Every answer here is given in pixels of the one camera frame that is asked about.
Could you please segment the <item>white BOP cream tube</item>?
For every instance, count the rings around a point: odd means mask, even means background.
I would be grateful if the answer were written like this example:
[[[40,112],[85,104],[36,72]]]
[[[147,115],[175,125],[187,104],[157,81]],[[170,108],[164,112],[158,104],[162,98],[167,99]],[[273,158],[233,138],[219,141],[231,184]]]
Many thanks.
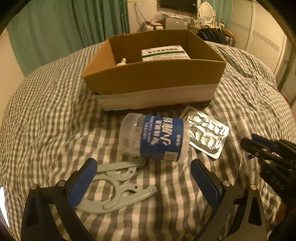
[[[253,151],[252,149],[252,137],[251,137],[251,131],[249,127],[247,126],[247,123],[245,120],[240,120],[237,123],[237,130],[239,135],[239,141],[241,148],[245,152],[246,156],[246,165],[247,165],[247,171],[249,176],[249,183],[255,184],[258,179],[258,166],[257,166],[257,160],[253,153],[250,153],[249,151]]]

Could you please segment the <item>clear jar blue label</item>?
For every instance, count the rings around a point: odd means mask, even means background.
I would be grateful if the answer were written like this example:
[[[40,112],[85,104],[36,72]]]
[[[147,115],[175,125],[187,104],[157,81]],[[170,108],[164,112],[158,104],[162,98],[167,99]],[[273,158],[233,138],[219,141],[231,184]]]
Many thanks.
[[[131,157],[183,163],[189,158],[189,131],[186,120],[129,113],[120,126],[118,148]]]

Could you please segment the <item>green 999 medicine box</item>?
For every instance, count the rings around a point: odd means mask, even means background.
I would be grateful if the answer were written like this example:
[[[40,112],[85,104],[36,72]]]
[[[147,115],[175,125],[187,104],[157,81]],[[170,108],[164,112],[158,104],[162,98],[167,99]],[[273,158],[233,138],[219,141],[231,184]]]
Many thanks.
[[[144,49],[141,51],[141,54],[143,62],[174,59],[190,59],[189,55],[184,51],[184,49],[180,45]]]

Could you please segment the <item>silver pill blister pack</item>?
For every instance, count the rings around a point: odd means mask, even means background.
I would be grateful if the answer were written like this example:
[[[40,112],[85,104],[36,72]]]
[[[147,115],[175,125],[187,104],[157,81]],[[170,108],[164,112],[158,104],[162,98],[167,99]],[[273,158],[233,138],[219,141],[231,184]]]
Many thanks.
[[[180,118],[189,122],[189,144],[209,157],[218,159],[230,128],[189,105]]]

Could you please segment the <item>grey plastic hanger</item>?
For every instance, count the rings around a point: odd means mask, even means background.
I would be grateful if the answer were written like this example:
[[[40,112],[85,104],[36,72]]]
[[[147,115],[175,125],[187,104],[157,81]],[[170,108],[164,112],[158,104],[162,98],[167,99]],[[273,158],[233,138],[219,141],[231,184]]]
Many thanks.
[[[137,184],[129,183],[138,168],[142,168],[146,161],[133,158],[126,161],[102,164],[98,166],[93,181],[106,181],[113,186],[113,195],[109,200],[97,201],[82,199],[77,209],[91,214],[105,214],[141,202],[158,192],[156,186],[141,188]]]

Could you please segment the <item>open cardboard box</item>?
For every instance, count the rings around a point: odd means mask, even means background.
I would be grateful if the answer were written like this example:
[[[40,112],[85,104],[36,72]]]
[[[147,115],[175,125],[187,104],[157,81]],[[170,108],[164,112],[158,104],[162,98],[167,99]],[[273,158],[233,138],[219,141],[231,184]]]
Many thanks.
[[[142,61],[141,51],[180,45],[190,59]],[[116,67],[122,58],[126,65]],[[188,30],[154,30],[107,39],[83,71],[104,110],[209,102],[226,61]]]

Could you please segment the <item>white louvered wardrobe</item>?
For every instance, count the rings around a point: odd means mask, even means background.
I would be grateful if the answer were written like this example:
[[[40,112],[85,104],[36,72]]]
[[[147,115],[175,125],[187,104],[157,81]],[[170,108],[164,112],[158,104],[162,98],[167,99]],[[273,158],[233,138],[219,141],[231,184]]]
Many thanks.
[[[274,74],[280,68],[287,37],[274,17],[256,1],[232,2],[235,47],[262,61]]]

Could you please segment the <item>black bag on chair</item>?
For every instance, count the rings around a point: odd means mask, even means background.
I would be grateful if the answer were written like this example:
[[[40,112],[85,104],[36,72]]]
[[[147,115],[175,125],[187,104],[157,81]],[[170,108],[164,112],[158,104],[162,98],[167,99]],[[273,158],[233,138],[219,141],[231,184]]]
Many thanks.
[[[227,45],[226,36],[220,30],[215,28],[200,29],[198,32],[198,37],[204,41]]]

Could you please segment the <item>green curtain right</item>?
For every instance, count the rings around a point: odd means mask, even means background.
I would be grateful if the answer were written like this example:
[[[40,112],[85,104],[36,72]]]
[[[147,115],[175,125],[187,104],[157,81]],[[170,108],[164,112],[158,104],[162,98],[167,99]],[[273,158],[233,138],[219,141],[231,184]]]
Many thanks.
[[[202,2],[210,3],[214,9],[217,25],[223,23],[225,28],[231,27],[232,0],[204,0]]]

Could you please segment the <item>green curtain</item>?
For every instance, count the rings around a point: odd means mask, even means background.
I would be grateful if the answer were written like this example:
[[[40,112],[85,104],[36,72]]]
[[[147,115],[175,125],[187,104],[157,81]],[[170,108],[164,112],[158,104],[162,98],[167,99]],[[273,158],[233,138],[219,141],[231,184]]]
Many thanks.
[[[129,33],[126,1],[30,1],[7,27],[22,73]]]
[[[204,0],[202,2],[210,3],[214,9],[217,25],[223,23],[225,28],[231,27],[232,0]]]

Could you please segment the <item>white oval vanity mirror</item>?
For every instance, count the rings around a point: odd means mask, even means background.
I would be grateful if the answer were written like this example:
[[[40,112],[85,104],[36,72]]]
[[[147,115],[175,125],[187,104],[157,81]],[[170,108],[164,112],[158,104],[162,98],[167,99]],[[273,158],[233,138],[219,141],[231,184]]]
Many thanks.
[[[199,17],[205,24],[211,24],[214,20],[214,9],[208,2],[203,2],[199,6]]]

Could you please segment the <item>grey metal cabinet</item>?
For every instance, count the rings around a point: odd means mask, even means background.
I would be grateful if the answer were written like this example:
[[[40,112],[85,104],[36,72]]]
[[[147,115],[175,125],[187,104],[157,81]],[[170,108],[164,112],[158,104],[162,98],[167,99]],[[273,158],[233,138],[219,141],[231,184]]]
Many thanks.
[[[188,21],[179,18],[169,18],[165,17],[162,19],[162,24],[166,30],[187,30]]]

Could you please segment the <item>white storage unit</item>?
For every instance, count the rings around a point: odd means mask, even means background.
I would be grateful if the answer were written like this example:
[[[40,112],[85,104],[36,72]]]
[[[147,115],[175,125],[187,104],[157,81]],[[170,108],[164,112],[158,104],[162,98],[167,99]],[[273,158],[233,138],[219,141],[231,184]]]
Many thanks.
[[[163,25],[157,25],[155,23],[145,23],[143,26],[142,26],[142,31],[153,31],[153,30],[163,30],[164,27]]]

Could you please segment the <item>green curtain left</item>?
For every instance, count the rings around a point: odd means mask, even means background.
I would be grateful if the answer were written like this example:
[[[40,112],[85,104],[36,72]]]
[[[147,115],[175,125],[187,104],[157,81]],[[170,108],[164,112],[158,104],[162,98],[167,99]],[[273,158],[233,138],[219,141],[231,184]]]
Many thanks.
[[[22,73],[129,33],[126,1],[30,1],[7,27]]]

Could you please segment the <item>black wall television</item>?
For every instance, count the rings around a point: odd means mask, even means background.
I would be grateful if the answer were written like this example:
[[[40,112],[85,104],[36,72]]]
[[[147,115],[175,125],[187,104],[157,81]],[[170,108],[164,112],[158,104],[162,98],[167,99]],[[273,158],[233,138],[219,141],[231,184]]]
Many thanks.
[[[197,0],[160,0],[161,8],[196,13]]]

